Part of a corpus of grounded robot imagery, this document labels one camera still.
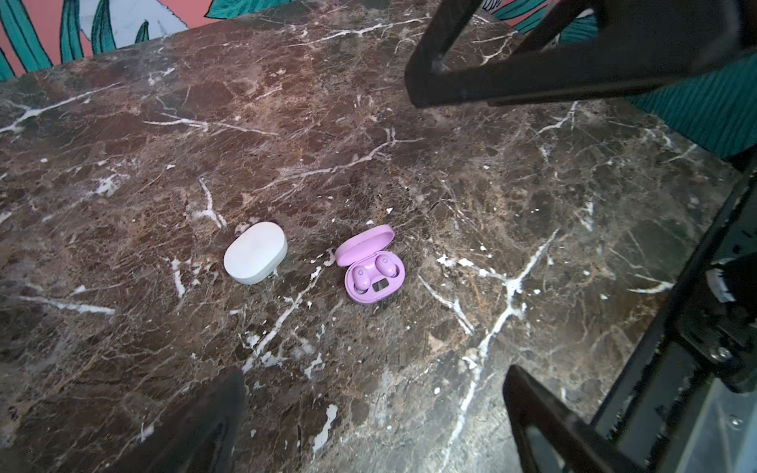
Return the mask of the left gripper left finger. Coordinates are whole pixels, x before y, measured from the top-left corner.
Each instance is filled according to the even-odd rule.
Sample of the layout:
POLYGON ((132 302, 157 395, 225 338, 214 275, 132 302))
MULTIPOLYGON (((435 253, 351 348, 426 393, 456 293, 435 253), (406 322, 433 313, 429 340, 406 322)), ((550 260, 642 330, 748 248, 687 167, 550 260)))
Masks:
POLYGON ((246 408, 244 374, 230 368, 108 472, 229 472, 246 408))

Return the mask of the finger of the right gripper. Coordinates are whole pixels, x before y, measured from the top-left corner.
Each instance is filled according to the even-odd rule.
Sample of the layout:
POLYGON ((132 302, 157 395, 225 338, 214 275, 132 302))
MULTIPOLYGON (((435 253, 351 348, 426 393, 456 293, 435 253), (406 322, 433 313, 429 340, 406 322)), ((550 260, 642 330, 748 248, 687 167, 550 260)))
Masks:
POLYGON ((443 71, 443 59, 479 10, 481 1, 442 1, 416 45, 404 72, 409 100, 416 108, 490 100, 481 80, 484 68, 443 71))
POLYGON ((425 106, 539 104, 644 93, 710 72, 744 52, 739 39, 680 43, 596 39, 433 73, 425 80, 425 106))

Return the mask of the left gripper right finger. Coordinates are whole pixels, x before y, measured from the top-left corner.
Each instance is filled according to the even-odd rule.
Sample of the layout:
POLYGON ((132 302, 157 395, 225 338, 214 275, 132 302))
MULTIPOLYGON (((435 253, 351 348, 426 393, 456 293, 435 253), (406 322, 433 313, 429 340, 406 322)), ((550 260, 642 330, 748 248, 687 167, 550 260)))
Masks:
POLYGON ((503 397, 524 472, 643 470, 522 367, 508 369, 503 397))

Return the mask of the white earbud charging case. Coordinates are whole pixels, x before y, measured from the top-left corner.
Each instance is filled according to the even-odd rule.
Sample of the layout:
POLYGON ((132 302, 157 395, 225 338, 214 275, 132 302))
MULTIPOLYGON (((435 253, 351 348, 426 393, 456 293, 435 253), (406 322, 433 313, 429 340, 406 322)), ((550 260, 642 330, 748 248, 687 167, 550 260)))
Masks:
POLYGON ((271 275, 288 252, 287 238, 277 224, 257 223, 226 250, 224 268, 238 283, 255 285, 271 275))

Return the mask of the pink earbud charging case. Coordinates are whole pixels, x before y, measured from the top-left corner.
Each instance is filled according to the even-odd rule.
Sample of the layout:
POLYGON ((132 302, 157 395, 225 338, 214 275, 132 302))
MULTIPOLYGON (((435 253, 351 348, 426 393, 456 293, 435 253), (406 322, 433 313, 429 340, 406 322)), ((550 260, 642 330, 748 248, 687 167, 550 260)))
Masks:
POLYGON ((346 268, 344 286, 348 296, 358 304, 372 305, 396 293, 404 284, 406 277, 402 260, 394 253, 386 250, 392 243, 395 232, 390 225, 382 225, 366 230, 353 238, 343 242, 335 252, 336 263, 346 268), (397 268, 398 275, 386 278, 376 268, 376 260, 380 255, 391 258, 397 268), (355 267, 364 266, 371 275, 371 287, 364 294, 354 290, 352 271, 355 267))

